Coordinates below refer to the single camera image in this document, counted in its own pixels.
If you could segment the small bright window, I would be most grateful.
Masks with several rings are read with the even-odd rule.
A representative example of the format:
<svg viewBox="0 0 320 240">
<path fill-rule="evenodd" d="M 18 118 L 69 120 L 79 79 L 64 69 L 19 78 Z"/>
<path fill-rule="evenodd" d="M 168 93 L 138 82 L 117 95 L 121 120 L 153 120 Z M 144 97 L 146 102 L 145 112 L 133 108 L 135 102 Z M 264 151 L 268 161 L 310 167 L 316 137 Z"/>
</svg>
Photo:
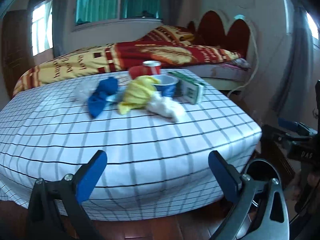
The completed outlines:
<svg viewBox="0 0 320 240">
<path fill-rule="evenodd" d="M 33 56 L 53 48 L 53 0 L 44 0 L 32 10 L 31 44 Z"/>
</svg>

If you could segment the green white carton box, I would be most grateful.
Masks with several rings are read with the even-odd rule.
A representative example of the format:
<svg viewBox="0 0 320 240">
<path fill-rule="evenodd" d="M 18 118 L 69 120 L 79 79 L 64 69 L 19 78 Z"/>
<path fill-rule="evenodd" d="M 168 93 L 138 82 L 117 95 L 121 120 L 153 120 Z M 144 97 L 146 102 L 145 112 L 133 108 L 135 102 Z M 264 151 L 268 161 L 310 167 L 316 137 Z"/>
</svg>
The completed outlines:
<svg viewBox="0 0 320 240">
<path fill-rule="evenodd" d="M 178 79 L 176 84 L 175 96 L 181 96 L 192 105 L 202 102 L 205 84 L 188 77 L 180 72 L 169 72 L 170 76 Z"/>
</svg>

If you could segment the bed with red headboard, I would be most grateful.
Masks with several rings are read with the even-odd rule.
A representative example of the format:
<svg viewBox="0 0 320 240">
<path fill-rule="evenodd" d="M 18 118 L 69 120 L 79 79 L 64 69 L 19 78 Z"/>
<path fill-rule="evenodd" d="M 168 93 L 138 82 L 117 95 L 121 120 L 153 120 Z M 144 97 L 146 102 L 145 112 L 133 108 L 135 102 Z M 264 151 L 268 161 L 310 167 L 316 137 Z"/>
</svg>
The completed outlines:
<svg viewBox="0 0 320 240">
<path fill-rule="evenodd" d="M 198 64 L 234 64 L 247 57 L 250 28 L 238 18 L 224 30 L 217 12 L 206 12 L 198 27 L 160 25 L 129 42 L 81 48 L 27 70 L 17 81 L 13 96 L 32 88 L 81 76 L 127 71 L 144 61 L 161 67 Z"/>
</svg>

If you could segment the red crumpled wrapper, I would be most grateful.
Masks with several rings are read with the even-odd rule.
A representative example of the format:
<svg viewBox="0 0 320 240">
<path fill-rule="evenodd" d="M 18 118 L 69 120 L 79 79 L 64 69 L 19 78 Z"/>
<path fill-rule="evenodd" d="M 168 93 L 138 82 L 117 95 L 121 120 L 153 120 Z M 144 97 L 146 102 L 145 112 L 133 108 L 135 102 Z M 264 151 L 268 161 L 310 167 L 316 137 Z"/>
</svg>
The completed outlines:
<svg viewBox="0 0 320 240">
<path fill-rule="evenodd" d="M 134 66 L 129 68 L 128 70 L 131 79 L 134 80 L 139 76 L 143 76 L 144 74 L 144 66 Z"/>
</svg>

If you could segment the red yellow patterned blanket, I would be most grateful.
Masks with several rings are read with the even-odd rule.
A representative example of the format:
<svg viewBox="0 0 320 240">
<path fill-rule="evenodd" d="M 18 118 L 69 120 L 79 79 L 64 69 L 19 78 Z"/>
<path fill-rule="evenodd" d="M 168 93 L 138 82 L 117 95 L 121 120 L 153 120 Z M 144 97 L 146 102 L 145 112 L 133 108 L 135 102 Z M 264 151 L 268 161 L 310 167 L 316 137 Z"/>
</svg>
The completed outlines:
<svg viewBox="0 0 320 240">
<path fill-rule="evenodd" d="M 13 94 L 76 77 L 126 71 L 149 60 L 159 61 L 162 67 L 180 67 L 241 57 L 221 47 L 192 44 L 193 38 L 187 28 L 161 25 L 135 41 L 81 48 L 30 68 L 17 81 Z"/>
</svg>

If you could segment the grey hanging curtain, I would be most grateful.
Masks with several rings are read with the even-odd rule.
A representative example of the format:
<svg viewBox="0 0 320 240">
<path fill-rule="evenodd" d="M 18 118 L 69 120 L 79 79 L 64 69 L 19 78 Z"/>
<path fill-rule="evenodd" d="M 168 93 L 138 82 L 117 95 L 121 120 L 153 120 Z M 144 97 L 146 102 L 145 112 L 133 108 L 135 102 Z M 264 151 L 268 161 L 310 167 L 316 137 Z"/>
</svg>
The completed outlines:
<svg viewBox="0 0 320 240">
<path fill-rule="evenodd" d="M 306 10 L 297 6 L 293 14 L 292 42 L 280 85 L 274 95 L 272 109 L 281 115 L 286 110 L 300 109 L 313 69 L 313 39 Z"/>
</svg>

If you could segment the blue paper bowl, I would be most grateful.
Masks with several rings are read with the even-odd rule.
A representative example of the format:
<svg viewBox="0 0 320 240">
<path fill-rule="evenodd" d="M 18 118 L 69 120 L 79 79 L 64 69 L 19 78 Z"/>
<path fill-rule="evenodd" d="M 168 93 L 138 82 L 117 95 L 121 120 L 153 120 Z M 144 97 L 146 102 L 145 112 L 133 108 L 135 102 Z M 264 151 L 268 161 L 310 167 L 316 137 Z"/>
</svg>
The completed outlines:
<svg viewBox="0 0 320 240">
<path fill-rule="evenodd" d="M 178 78 L 171 75 L 153 75 L 155 79 L 159 81 L 159 84 L 154 84 L 156 89 L 162 96 L 173 98 L 176 92 L 176 85 L 178 84 Z"/>
</svg>

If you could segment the clear plastic bag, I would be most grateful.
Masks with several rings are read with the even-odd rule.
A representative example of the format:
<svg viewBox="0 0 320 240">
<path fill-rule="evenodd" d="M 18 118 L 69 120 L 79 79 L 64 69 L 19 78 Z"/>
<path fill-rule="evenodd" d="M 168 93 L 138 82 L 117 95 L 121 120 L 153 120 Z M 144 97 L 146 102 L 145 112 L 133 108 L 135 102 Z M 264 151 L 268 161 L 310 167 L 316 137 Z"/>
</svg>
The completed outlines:
<svg viewBox="0 0 320 240">
<path fill-rule="evenodd" d="M 75 88 L 75 98 L 82 103 L 87 103 L 89 97 L 95 92 L 98 83 L 98 81 L 82 81 Z"/>
</svg>

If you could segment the blue cloth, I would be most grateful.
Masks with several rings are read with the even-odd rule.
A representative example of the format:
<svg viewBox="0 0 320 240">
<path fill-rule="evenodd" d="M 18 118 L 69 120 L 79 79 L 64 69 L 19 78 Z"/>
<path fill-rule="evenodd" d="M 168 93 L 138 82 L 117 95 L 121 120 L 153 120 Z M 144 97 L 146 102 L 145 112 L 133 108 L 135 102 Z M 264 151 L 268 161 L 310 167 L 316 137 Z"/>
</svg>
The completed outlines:
<svg viewBox="0 0 320 240">
<path fill-rule="evenodd" d="M 104 110 L 107 104 L 107 98 L 117 93 L 118 80 L 114 77 L 101 80 L 93 92 L 88 98 L 88 112 L 92 118 L 98 117 L 98 115 Z"/>
</svg>

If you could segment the large window green curtain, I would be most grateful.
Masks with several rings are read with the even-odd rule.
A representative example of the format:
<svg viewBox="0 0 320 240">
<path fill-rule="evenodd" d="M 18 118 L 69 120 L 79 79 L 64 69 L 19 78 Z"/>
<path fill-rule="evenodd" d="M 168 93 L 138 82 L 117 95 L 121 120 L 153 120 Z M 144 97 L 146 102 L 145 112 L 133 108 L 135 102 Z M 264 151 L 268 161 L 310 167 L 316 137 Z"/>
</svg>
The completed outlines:
<svg viewBox="0 0 320 240">
<path fill-rule="evenodd" d="M 75 25 L 117 20 L 160 20 L 160 0 L 76 0 Z"/>
</svg>

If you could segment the yellow cloth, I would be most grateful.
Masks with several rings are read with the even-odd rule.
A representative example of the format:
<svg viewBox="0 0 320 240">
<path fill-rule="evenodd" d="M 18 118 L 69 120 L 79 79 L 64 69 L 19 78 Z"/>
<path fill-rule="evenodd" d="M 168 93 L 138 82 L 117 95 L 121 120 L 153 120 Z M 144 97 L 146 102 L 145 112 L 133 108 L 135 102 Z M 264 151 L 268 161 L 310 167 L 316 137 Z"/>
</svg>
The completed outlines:
<svg viewBox="0 0 320 240">
<path fill-rule="evenodd" d="M 157 91 L 155 85 L 161 81 L 153 76 L 139 76 L 132 80 L 125 89 L 122 100 L 118 103 L 118 112 L 125 115 L 132 109 L 144 108 Z"/>
</svg>

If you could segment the white tissue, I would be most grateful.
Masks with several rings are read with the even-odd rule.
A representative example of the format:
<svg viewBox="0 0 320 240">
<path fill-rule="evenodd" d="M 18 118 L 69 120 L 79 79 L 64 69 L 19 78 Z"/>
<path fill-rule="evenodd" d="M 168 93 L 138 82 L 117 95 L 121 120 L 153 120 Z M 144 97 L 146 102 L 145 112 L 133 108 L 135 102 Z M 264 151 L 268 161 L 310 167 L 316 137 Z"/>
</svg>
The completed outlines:
<svg viewBox="0 0 320 240">
<path fill-rule="evenodd" d="M 185 109 L 180 103 L 172 100 L 171 97 L 162 96 L 160 92 L 153 93 L 146 109 L 172 122 L 179 122 L 185 115 Z"/>
</svg>

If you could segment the red paper cup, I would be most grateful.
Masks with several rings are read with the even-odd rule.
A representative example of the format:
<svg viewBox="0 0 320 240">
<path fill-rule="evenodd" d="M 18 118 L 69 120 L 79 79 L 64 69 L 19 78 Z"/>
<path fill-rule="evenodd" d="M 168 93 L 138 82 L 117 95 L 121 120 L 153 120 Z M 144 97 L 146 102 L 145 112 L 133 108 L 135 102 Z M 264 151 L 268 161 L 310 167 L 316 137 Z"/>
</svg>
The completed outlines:
<svg viewBox="0 0 320 240">
<path fill-rule="evenodd" d="M 161 73 L 161 63 L 159 61 L 144 61 L 142 67 L 142 75 L 159 75 Z"/>
</svg>

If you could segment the white checked tablecloth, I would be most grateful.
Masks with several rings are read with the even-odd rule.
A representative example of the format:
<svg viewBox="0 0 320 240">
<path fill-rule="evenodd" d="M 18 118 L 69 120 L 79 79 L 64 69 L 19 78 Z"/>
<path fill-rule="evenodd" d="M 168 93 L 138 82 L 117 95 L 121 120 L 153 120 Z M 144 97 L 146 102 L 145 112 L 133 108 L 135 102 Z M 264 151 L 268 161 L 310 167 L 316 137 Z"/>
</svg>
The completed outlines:
<svg viewBox="0 0 320 240">
<path fill-rule="evenodd" d="M 152 219 L 219 200 L 209 153 L 218 151 L 241 171 L 260 140 L 259 125 L 211 85 L 197 105 L 177 99 L 186 111 L 178 123 L 144 109 L 120 115 L 115 106 L 92 119 L 75 91 L 106 78 L 26 90 L 1 110 L 1 200 L 27 207 L 37 178 L 74 174 L 98 150 L 106 152 L 107 166 L 83 204 L 92 219 Z"/>
</svg>

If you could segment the brown wooden wardrobe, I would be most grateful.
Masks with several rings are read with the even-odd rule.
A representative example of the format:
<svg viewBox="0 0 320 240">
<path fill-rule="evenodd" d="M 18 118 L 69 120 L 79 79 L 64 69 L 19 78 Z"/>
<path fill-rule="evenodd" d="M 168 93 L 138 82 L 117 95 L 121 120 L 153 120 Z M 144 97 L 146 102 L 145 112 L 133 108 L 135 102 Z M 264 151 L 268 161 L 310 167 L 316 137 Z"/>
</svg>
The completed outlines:
<svg viewBox="0 0 320 240">
<path fill-rule="evenodd" d="M 1 57 L 4 82 L 12 98 L 19 78 L 34 66 L 31 23 L 27 10 L 8 11 L 2 22 Z"/>
</svg>

